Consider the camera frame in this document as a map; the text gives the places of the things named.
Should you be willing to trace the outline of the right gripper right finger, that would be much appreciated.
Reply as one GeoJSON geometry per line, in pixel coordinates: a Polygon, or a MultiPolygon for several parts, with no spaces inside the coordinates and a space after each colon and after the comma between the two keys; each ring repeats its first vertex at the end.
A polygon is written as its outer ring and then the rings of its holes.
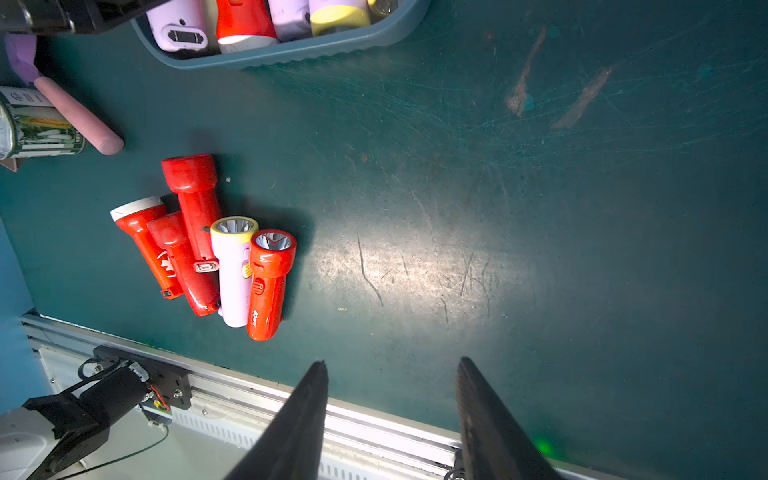
{"type": "Polygon", "coordinates": [[[457,367],[456,398],[467,479],[558,479],[475,363],[457,367]]]}

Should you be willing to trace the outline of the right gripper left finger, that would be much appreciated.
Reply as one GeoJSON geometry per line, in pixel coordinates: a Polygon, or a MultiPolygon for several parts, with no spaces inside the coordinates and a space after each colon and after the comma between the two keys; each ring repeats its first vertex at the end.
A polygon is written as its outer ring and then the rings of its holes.
{"type": "Polygon", "coordinates": [[[314,362],[228,479],[316,479],[328,403],[328,371],[314,362]]]}

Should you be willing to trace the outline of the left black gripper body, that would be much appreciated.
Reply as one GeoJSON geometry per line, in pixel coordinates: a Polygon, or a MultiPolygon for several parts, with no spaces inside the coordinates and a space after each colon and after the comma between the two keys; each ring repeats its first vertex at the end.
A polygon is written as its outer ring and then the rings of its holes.
{"type": "Polygon", "coordinates": [[[165,0],[1,0],[1,32],[100,34],[164,3],[165,0]]]}

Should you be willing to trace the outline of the red flashlight white logo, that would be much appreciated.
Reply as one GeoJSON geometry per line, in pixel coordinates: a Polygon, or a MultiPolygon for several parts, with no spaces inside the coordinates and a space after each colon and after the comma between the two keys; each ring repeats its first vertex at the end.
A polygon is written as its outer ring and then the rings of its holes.
{"type": "Polygon", "coordinates": [[[223,54],[276,45],[277,34],[264,0],[218,0],[216,37],[223,54]]]}

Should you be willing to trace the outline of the blue-grey plastic storage box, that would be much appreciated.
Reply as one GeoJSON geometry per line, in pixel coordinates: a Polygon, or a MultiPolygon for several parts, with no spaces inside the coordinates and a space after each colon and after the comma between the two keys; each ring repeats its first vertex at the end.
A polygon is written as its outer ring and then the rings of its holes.
{"type": "Polygon", "coordinates": [[[429,0],[402,1],[394,13],[371,26],[232,54],[168,53],[157,46],[144,14],[132,19],[130,24],[143,46],[158,61],[171,68],[189,71],[212,68],[242,70],[396,44],[418,27],[430,4],[429,0]]]}

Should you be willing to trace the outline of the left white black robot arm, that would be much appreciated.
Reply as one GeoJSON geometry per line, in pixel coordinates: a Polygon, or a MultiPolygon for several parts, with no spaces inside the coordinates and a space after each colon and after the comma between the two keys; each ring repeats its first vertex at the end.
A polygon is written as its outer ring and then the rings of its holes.
{"type": "MultiPolygon", "coordinates": [[[[105,155],[123,141],[87,107],[34,64],[40,35],[98,34],[154,7],[152,1],[4,1],[1,32],[9,63],[77,133],[105,155]]],[[[98,372],[81,375],[63,391],[28,399],[1,416],[1,476],[4,479],[65,478],[66,469],[104,445],[111,427],[136,406],[161,399],[158,387],[166,364],[98,347],[89,363],[98,372]]]]}

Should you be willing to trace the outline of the metal tin can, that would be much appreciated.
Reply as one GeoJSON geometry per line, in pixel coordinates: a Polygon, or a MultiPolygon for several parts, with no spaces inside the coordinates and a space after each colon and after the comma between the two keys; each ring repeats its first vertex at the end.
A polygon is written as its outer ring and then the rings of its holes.
{"type": "Polygon", "coordinates": [[[82,134],[35,89],[1,87],[1,159],[68,156],[86,146],[82,134]]]}

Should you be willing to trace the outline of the left control circuit board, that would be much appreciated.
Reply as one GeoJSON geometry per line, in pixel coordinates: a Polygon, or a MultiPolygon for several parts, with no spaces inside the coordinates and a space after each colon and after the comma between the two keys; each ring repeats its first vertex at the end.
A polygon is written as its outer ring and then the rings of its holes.
{"type": "Polygon", "coordinates": [[[170,426],[173,423],[171,407],[164,404],[156,396],[148,396],[139,404],[139,408],[148,421],[153,424],[170,426]]]}

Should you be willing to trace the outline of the red flashlight slanted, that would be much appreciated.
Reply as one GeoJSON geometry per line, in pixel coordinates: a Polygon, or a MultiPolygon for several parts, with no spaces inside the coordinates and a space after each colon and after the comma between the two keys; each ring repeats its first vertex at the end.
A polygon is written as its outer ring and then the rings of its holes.
{"type": "Polygon", "coordinates": [[[278,331],[283,320],[287,276],[294,265],[296,250],[296,239],[283,230],[261,230],[251,239],[247,333],[252,340],[267,341],[278,331]]]}

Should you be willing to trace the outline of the red flashlight upper middle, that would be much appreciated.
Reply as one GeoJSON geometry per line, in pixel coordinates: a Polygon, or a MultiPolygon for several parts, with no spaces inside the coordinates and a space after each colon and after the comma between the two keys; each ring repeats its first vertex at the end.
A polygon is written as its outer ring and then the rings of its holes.
{"type": "Polygon", "coordinates": [[[211,244],[211,226],[221,217],[215,188],[217,174],[211,155],[192,155],[161,162],[170,190],[179,201],[194,254],[196,273],[219,269],[211,244]]]}

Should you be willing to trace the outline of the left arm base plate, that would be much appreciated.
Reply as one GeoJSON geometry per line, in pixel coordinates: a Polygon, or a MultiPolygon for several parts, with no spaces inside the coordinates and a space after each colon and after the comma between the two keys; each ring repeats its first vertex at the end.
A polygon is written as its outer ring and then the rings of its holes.
{"type": "Polygon", "coordinates": [[[107,345],[95,347],[93,354],[96,358],[118,357],[138,364],[148,374],[146,383],[157,388],[168,406],[180,410],[188,410],[191,407],[189,370],[162,359],[107,345]]]}

